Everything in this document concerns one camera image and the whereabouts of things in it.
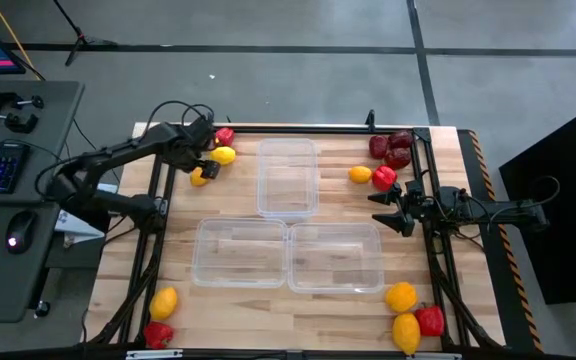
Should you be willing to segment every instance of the red fruit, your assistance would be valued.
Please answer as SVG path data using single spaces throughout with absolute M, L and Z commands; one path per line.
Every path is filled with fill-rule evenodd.
M 219 140 L 218 146 L 231 146 L 235 140 L 235 131 L 231 128 L 221 128 L 215 134 Z
M 372 175 L 372 184 L 379 191 L 388 191 L 395 181 L 397 181 L 397 173 L 386 165 L 380 165 Z
M 386 162 L 386 165 L 391 167 L 393 170 L 399 170 L 410 164 L 411 159 L 412 157 L 410 156 L 410 150 L 396 148 L 388 151 L 384 161 Z
M 408 131 L 395 131 L 388 136 L 388 144 L 391 149 L 395 148 L 409 148 L 412 145 L 413 138 Z
M 155 350 L 165 349 L 170 340 L 172 340 L 173 334 L 174 331 L 170 326 L 156 321 L 151 321 L 150 324 L 144 328 L 146 345 Z
M 388 139 L 383 136 L 373 136 L 370 138 L 368 148 L 373 159 L 383 159 L 388 152 Z
M 444 315 L 439 306 L 431 306 L 415 311 L 419 329 L 423 336 L 441 336 L 444 333 Z

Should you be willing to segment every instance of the wooden table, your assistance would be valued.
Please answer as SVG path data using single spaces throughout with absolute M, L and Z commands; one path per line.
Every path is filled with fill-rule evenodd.
M 134 135 L 141 134 L 143 128 L 144 123 L 136 124 Z M 441 184 L 468 189 L 456 129 L 433 127 L 431 134 Z M 177 173 L 157 281 L 158 288 L 175 287 L 181 300 L 178 310 L 165 321 L 176 330 L 171 347 L 397 350 L 391 333 L 395 314 L 383 302 L 387 288 L 371 295 L 316 295 L 293 293 L 286 284 L 279 289 L 233 289 L 199 287 L 191 281 L 197 224 L 205 217 L 258 217 L 257 144 L 280 136 L 308 137 L 317 144 L 320 205 L 311 221 L 375 225 L 381 235 L 386 284 L 408 281 L 417 289 L 419 303 L 432 304 L 421 226 L 415 227 L 412 237 L 404 238 L 372 220 L 371 214 L 393 212 L 395 208 L 366 200 L 376 192 L 371 184 L 357 185 L 348 180 L 347 171 L 352 166 L 379 165 L 368 155 L 369 136 L 238 134 L 233 146 L 237 160 L 222 168 L 218 179 L 194 188 L 187 174 Z M 423 151 L 420 154 L 425 169 Z M 127 165 L 120 193 L 146 193 L 152 162 L 153 157 L 148 157 Z M 165 174 L 163 169 L 162 188 Z M 412 179 L 412 166 L 399 171 L 400 183 Z M 425 186 L 431 189 L 428 181 Z M 129 221 L 125 223 L 115 232 L 132 226 Z M 463 232 L 474 235 L 477 230 L 473 226 Z M 91 336 L 101 330 L 126 296 L 136 239 L 137 234 L 132 233 L 104 250 L 86 320 Z M 474 244 L 458 239 L 453 239 L 453 252 L 464 302 L 489 335 L 504 343 L 485 255 Z M 454 313 L 447 299 L 446 308 L 450 333 L 457 341 Z M 137 327 L 138 316 L 134 316 L 130 339 Z M 440 349 L 439 338 L 422 338 L 420 350 Z

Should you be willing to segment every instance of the yellow lemon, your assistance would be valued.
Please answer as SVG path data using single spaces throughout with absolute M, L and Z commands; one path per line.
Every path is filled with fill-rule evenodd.
M 221 146 L 210 152 L 210 158 L 220 165 L 228 165 L 235 161 L 235 150 L 230 146 Z
M 192 186 L 204 186 L 208 183 L 208 179 L 204 179 L 201 177 L 202 169 L 200 167 L 196 167 L 190 173 L 190 184 Z
M 173 287 L 163 288 L 150 301 L 150 316 L 153 320 L 164 320 L 177 306 L 177 292 Z
M 392 324 L 392 339 L 406 355 L 412 355 L 417 351 L 421 342 L 419 322 L 411 313 L 397 316 Z

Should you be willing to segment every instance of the clear plastic container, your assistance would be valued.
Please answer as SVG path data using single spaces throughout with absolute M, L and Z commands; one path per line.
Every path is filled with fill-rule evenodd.
M 298 222 L 317 212 L 319 172 L 314 142 L 293 138 L 262 140 L 257 158 L 259 215 Z
M 375 293 L 384 286 L 381 239 L 370 224 L 296 224 L 288 285 L 297 293 Z
M 199 223 L 193 281 L 212 287 L 280 287 L 288 229 L 279 220 L 206 218 Z

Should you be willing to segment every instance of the gray floor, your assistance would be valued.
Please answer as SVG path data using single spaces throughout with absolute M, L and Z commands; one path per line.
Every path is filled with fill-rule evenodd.
M 122 44 L 415 45 L 405 0 L 63 4 L 88 34 Z M 0 7 L 22 42 L 73 40 L 50 0 L 0 0 Z M 416 8 L 426 47 L 576 49 L 576 0 L 417 0 Z M 1 23 L 0 36 L 10 39 Z M 241 122 L 362 123 L 370 108 L 381 124 L 429 121 L 415 55 L 82 53 L 69 68 L 63 52 L 29 55 L 48 79 L 86 84 L 77 118 L 96 144 L 124 139 L 168 99 L 210 104 L 218 120 Z M 497 167 L 576 115 L 576 56 L 515 55 L 427 59 L 441 125 L 479 133 L 501 194 Z M 177 116 L 170 109 L 160 118 Z M 76 133 L 69 144 L 73 153 L 87 150 Z M 512 235 L 546 352 L 576 355 L 576 304 L 544 304 L 521 238 Z M 53 313 L 0 325 L 0 351 L 76 343 L 93 280 L 85 271 L 51 274 Z

